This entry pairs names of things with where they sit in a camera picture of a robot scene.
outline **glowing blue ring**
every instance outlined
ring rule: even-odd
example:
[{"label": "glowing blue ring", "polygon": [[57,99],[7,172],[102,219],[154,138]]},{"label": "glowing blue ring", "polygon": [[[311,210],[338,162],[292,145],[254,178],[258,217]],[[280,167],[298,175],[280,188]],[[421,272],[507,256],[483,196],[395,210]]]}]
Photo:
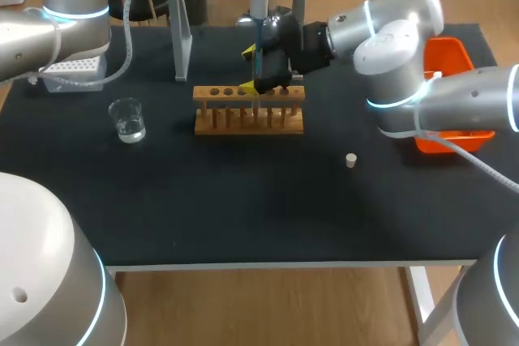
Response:
[{"label": "glowing blue ring", "polygon": [[96,326],[97,320],[99,320],[99,316],[101,315],[101,310],[103,309],[103,305],[105,304],[105,294],[106,294],[105,267],[103,266],[103,263],[101,262],[101,259],[99,258],[99,254],[95,250],[94,250],[94,253],[96,253],[97,260],[99,261],[99,266],[101,267],[101,274],[103,275],[103,288],[101,289],[101,299],[99,301],[99,306],[97,307],[96,314],[94,315],[94,319],[92,319],[90,326],[88,326],[87,331],[84,333],[83,337],[79,340],[79,342],[76,346],[83,346],[83,344],[87,341],[87,338],[90,336],[90,334],[92,334],[92,331],[93,331],[94,327]]},{"label": "glowing blue ring", "polygon": [[368,0],[364,2],[364,14],[366,15],[367,28],[369,28],[371,36],[375,36],[375,25],[371,18],[370,4]]},{"label": "glowing blue ring", "polygon": [[391,109],[392,107],[398,107],[399,105],[404,105],[405,103],[409,103],[412,100],[415,99],[421,99],[427,94],[427,91],[429,90],[429,83],[433,79],[429,79],[428,81],[424,82],[422,86],[411,96],[405,98],[404,100],[397,101],[396,103],[388,103],[386,105],[379,105],[378,103],[373,103],[372,101],[369,101],[369,99],[366,99],[366,102],[371,106],[375,107],[376,109]]},{"label": "glowing blue ring", "polygon": [[45,6],[43,6],[43,9],[45,10],[45,12],[47,14],[50,14],[52,16],[57,16],[58,18],[64,18],[64,19],[92,19],[92,18],[96,18],[98,16],[108,14],[108,10],[109,10],[109,8],[107,6],[104,10],[101,10],[98,12],[93,12],[91,14],[63,14],[61,12],[49,10]]},{"label": "glowing blue ring", "polygon": [[519,64],[516,64],[512,67],[510,76],[508,77],[508,87],[506,89],[506,110],[508,113],[508,121],[510,122],[512,130],[514,130],[516,133],[519,133],[519,129],[516,125],[516,119],[513,116],[513,83],[516,80],[517,68],[519,68]]},{"label": "glowing blue ring", "polygon": [[495,286],[497,287],[497,292],[500,295],[501,301],[503,302],[504,308],[510,315],[510,318],[512,318],[513,322],[516,323],[516,326],[519,327],[519,318],[517,317],[516,313],[513,312],[513,308],[510,305],[510,302],[506,298],[506,295],[504,294],[503,285],[501,285],[501,279],[500,279],[500,272],[498,267],[498,258],[500,256],[500,247],[501,243],[503,243],[505,236],[502,236],[500,239],[500,243],[497,244],[497,247],[495,248],[494,253],[494,280],[495,280]]}]

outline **small cap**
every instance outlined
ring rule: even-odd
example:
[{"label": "small cap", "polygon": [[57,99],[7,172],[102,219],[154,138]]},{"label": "small cap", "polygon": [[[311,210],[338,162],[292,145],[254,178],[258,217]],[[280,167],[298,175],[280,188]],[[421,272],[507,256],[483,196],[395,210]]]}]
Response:
[{"label": "small cap", "polygon": [[353,168],[355,166],[355,162],[357,162],[357,156],[354,153],[349,153],[346,155],[346,166],[348,168]]}]

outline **screw hole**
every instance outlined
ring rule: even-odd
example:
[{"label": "screw hole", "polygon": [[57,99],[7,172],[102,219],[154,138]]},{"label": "screw hole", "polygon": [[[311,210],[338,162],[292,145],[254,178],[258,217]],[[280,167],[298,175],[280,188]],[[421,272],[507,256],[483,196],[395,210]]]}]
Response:
[{"label": "screw hole", "polygon": [[11,291],[11,296],[14,301],[18,303],[24,303],[27,301],[27,293],[20,287],[13,288]]}]

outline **yellow clamp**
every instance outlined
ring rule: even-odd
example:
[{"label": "yellow clamp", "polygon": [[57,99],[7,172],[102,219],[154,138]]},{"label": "yellow clamp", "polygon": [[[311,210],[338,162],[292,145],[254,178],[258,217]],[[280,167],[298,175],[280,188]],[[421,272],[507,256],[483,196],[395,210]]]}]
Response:
[{"label": "yellow clamp", "polygon": [[239,87],[243,88],[243,90],[247,93],[252,95],[259,95],[259,93],[256,91],[256,88],[254,88],[254,80],[240,84]]},{"label": "yellow clamp", "polygon": [[242,57],[247,59],[247,57],[252,57],[252,53],[256,51],[256,44],[252,44],[250,48],[247,48],[242,51]]}]

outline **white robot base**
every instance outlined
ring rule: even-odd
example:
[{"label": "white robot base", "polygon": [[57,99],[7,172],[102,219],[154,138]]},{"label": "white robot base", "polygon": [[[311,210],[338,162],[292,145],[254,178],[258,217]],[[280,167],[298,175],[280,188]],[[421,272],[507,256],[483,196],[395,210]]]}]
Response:
[{"label": "white robot base", "polygon": [[0,173],[0,345],[124,345],[114,280],[65,206]]}]

